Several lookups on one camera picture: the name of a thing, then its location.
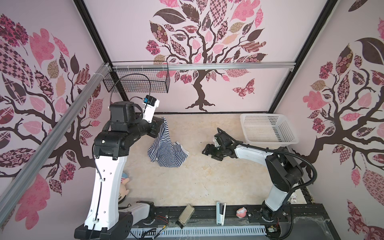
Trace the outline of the blue white striped tank top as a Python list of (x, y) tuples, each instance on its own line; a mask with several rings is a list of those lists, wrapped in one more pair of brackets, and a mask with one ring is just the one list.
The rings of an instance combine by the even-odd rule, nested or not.
[(161, 167), (178, 168), (188, 158), (189, 152), (179, 142), (171, 141), (168, 122), (165, 118), (162, 119), (164, 122), (148, 149), (148, 157), (151, 162), (157, 162)]

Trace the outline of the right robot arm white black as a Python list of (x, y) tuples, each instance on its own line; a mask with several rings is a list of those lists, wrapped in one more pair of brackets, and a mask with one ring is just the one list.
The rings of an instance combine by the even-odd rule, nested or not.
[(249, 160), (267, 168), (273, 185), (261, 207), (261, 216), (266, 222), (275, 220), (303, 176), (297, 158), (286, 148), (280, 147), (274, 150), (251, 146), (234, 140), (224, 132), (217, 133), (214, 136), (214, 143), (207, 144), (202, 154), (211, 156), (217, 161), (222, 161), (225, 157)]

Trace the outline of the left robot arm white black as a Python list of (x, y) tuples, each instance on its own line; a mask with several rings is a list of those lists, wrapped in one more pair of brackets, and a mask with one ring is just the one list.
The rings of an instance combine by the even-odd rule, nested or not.
[(123, 168), (130, 147), (142, 136), (156, 138), (164, 120), (154, 116), (160, 101), (147, 96), (144, 107), (133, 102), (110, 105), (111, 118), (94, 140), (96, 177), (88, 216), (75, 229), (79, 240), (125, 240), (136, 223), (155, 218), (152, 202), (139, 201), (119, 208), (119, 192)]

